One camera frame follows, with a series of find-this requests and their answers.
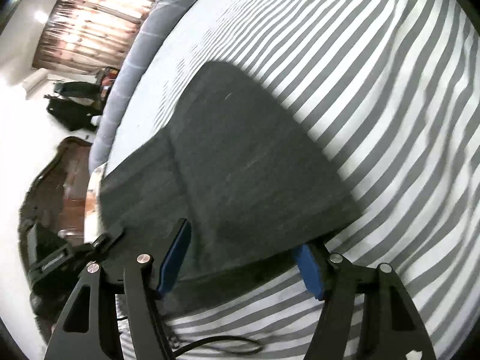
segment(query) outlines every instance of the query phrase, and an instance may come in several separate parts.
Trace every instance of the mattress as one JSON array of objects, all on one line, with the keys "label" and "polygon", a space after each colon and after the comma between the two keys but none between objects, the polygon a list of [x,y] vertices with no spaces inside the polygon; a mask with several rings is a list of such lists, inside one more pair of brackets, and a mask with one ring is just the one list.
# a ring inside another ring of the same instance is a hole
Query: mattress
[{"label": "mattress", "polygon": [[[478,53],[456,0],[198,0],[139,82],[106,171],[165,126],[203,63],[231,62],[291,111],[362,207],[328,249],[359,265],[392,264],[437,357],[448,359],[480,312]],[[321,309],[292,268],[169,324],[187,339],[263,340],[265,351],[250,358],[301,359]],[[128,322],[120,323],[130,359]],[[222,356],[199,348],[182,358]]]}]

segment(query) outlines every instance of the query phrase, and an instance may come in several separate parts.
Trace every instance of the bed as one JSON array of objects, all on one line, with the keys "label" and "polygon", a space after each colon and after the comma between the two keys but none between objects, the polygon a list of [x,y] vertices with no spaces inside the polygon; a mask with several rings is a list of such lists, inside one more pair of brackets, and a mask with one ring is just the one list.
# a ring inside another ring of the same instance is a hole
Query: bed
[{"label": "bed", "polygon": [[[437,357],[449,359],[480,314],[478,53],[456,0],[198,0],[138,83],[106,173],[168,123],[202,64],[240,67],[291,111],[363,209],[328,249],[364,266],[390,262]],[[292,268],[169,325],[188,339],[261,339],[267,347],[256,359],[301,359],[321,310]],[[119,326],[132,359],[128,322]],[[221,356],[200,348],[182,358]]]}]

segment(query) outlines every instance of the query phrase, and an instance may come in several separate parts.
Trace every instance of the dark gray cloth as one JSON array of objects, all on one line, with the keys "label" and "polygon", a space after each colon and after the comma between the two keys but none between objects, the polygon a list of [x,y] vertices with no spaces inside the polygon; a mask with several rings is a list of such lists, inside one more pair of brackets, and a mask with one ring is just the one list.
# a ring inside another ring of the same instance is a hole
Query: dark gray cloth
[{"label": "dark gray cloth", "polygon": [[188,218],[183,285],[270,258],[359,216],[301,126],[223,62],[205,64],[167,126],[106,176],[100,203],[107,231],[126,228],[109,256],[118,266],[154,254],[178,218]]}]

